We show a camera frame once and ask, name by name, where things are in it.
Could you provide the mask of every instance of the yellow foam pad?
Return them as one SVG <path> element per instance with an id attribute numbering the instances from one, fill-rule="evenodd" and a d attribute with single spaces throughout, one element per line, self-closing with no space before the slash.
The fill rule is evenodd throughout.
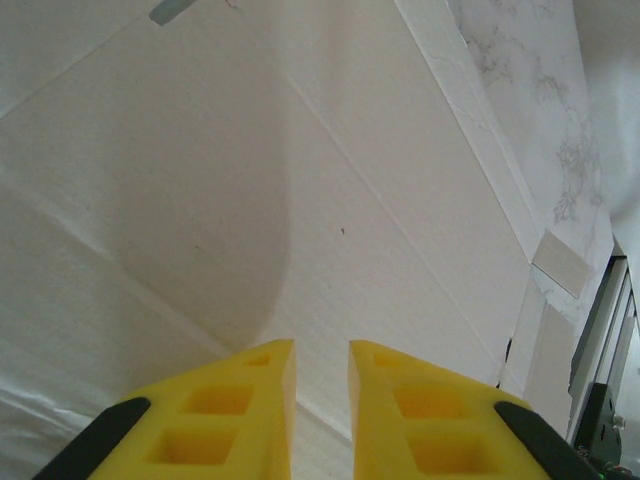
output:
<path id="1" fill-rule="evenodd" d="M 151 407 L 92 480 L 289 480 L 293 341 L 276 340 L 137 390 Z"/>
<path id="2" fill-rule="evenodd" d="M 496 388 L 367 341 L 351 342 L 356 480 L 537 480 L 548 475 L 495 412 Z"/>

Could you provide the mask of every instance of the square cutout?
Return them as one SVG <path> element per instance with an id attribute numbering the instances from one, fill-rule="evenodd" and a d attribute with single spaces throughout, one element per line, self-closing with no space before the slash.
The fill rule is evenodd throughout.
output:
<path id="1" fill-rule="evenodd" d="M 251 387 L 203 387 L 191 394 L 184 411 L 207 415 L 244 415 L 252 396 Z"/>
<path id="2" fill-rule="evenodd" d="M 413 459 L 426 475 L 489 475 L 499 473 L 479 436 L 439 433 L 409 442 Z"/>
<path id="3" fill-rule="evenodd" d="M 463 418 L 467 409 L 460 394 L 445 385 L 406 385 L 394 396 L 405 418 Z"/>
<path id="4" fill-rule="evenodd" d="M 223 465 L 234 437 L 233 432 L 168 430 L 149 456 L 149 461 L 179 465 Z"/>

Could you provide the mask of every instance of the cardboard surface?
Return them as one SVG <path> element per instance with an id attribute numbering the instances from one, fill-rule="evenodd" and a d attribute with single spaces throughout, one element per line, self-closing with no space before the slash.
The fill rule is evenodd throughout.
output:
<path id="1" fill-rule="evenodd" d="M 550 231 L 546 231 L 532 263 L 558 285 L 579 298 L 589 279 L 589 265 Z"/>
<path id="2" fill-rule="evenodd" d="M 573 327 L 551 305 L 547 305 L 536 341 L 533 368 L 524 399 L 565 438 L 569 428 L 571 396 L 567 388 L 571 374 Z"/>
<path id="3" fill-rule="evenodd" d="M 497 383 L 527 256 L 393 3 L 140 17 L 0 119 L 0 149 L 3 477 L 277 337 L 296 478 L 351 477 L 352 338 Z"/>
<path id="4" fill-rule="evenodd" d="M 453 28 L 451 1 L 395 3 L 531 260 L 544 233 L 543 215 L 493 111 L 467 43 L 460 30 Z"/>
<path id="5" fill-rule="evenodd" d="M 109 38 L 157 0 L 5 0 L 0 7 L 0 116 Z"/>
<path id="6" fill-rule="evenodd" d="M 640 4 L 629 0 L 575 4 L 580 48 L 602 163 L 602 190 L 616 241 L 640 279 L 638 48 Z"/>
<path id="7" fill-rule="evenodd" d="M 500 388 L 517 397 L 524 397 L 529 386 L 536 342 L 545 313 L 546 300 L 533 276 L 529 277 L 522 307 L 510 344 L 505 348 L 505 364 L 500 374 Z"/>

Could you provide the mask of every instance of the white marble surface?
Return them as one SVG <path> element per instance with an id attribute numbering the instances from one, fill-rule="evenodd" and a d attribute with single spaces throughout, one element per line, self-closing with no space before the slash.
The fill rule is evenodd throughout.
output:
<path id="1" fill-rule="evenodd" d="M 640 281 L 640 2 L 576 0 L 576 23 L 616 240 Z"/>
<path id="2" fill-rule="evenodd" d="M 579 334 L 613 244 L 572 3 L 452 0 L 450 8 L 546 228 L 589 265 L 579 299 L 536 275 Z"/>

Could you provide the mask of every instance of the white cardboard box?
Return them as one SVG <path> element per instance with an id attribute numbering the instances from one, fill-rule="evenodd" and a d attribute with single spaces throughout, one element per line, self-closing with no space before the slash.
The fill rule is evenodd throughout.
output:
<path id="1" fill-rule="evenodd" d="M 528 257 L 392 2 L 143 16 L 0 119 L 0 151 L 3 476 L 275 337 L 296 478 L 351 477 L 350 339 L 497 383 Z"/>

